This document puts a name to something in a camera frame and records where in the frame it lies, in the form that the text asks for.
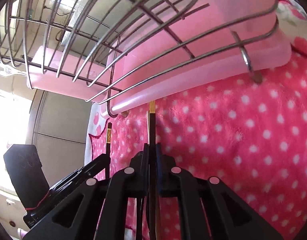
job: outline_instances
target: pink polka dot blanket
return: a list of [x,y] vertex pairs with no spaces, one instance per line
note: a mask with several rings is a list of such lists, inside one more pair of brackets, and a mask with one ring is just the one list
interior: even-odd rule
[[[179,167],[202,179],[218,176],[293,239],[307,220],[307,19],[288,0],[280,0],[277,15],[301,54],[261,71],[261,85],[242,74],[156,100],[156,141]],[[109,119],[111,176],[148,141],[147,110],[143,105]],[[91,119],[98,123],[98,116]],[[93,158],[106,151],[103,129],[89,134]],[[161,199],[160,210],[162,239],[181,239],[176,200]],[[133,214],[130,199],[126,226],[135,229]]]

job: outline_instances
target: sunlight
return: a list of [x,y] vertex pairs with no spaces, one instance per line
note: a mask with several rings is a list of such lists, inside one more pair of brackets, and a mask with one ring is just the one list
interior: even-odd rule
[[0,91],[0,189],[12,194],[3,156],[11,145],[25,144],[30,106],[30,100]]

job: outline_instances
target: metal wire cage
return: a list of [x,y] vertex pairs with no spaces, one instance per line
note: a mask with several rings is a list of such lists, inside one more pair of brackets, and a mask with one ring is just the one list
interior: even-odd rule
[[[278,21],[269,32],[244,40],[241,40],[236,32],[232,32],[235,43],[198,56],[188,48],[188,44],[232,25],[270,14],[276,9],[277,1],[265,11],[224,23],[183,41],[170,26],[209,6],[208,3],[204,3],[193,9],[197,1],[8,0],[0,12],[0,67],[17,69],[14,74],[26,75],[28,87],[31,89],[33,88],[29,71],[31,66],[39,68],[41,74],[53,73],[57,78],[62,75],[67,76],[72,82],[85,82],[88,88],[97,86],[97,93],[86,101],[94,100],[106,92],[107,97],[99,103],[107,103],[108,114],[111,117],[115,116],[110,111],[111,99],[177,68],[232,48],[240,48],[251,76],[255,81],[261,82],[261,78],[256,77],[253,72],[244,46],[272,35],[277,30]],[[101,8],[96,6],[99,3],[103,4]],[[90,15],[93,10],[99,10],[97,18]],[[144,26],[151,28],[144,32]],[[161,31],[168,33],[176,45],[114,78],[115,64]],[[33,57],[40,46],[42,63],[38,64]],[[52,49],[51,57],[46,55],[49,49]],[[119,83],[132,73],[146,68],[151,62],[177,49],[182,49],[189,60],[149,75],[127,87],[119,87]],[[70,55],[77,57],[78,60],[71,68],[72,71],[66,71],[64,65]],[[55,67],[52,61],[56,57],[60,59]],[[91,70],[93,65],[100,67],[96,76]],[[101,82],[101,76],[108,70],[110,70],[108,82]]]

